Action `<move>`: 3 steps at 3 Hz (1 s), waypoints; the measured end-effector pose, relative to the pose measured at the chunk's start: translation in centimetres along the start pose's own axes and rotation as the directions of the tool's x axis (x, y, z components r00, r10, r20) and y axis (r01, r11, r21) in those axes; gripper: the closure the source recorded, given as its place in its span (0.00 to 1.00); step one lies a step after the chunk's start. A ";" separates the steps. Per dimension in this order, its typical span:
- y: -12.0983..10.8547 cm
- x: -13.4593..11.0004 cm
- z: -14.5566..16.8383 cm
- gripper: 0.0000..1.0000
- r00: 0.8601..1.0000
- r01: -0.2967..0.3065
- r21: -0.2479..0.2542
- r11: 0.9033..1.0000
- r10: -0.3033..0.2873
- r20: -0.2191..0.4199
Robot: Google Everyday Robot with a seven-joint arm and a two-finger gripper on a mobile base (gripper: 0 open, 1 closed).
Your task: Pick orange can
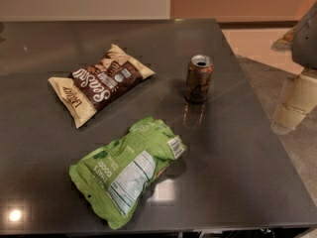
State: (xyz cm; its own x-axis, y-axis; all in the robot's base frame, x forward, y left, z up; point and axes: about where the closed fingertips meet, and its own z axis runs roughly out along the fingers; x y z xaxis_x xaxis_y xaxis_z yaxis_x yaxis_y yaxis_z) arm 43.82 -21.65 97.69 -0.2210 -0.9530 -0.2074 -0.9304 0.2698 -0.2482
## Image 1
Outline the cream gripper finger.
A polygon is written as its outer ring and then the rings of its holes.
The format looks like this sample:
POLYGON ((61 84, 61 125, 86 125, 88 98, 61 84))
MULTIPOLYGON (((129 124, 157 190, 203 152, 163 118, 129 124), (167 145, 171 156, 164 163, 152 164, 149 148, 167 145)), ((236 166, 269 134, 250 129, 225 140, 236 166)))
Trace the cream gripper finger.
POLYGON ((317 70, 304 68, 300 74, 289 77, 280 97, 272 121, 294 130, 317 106, 317 70))
POLYGON ((281 38, 273 43, 273 47, 279 50, 290 50, 293 42, 295 29, 291 28, 281 38))

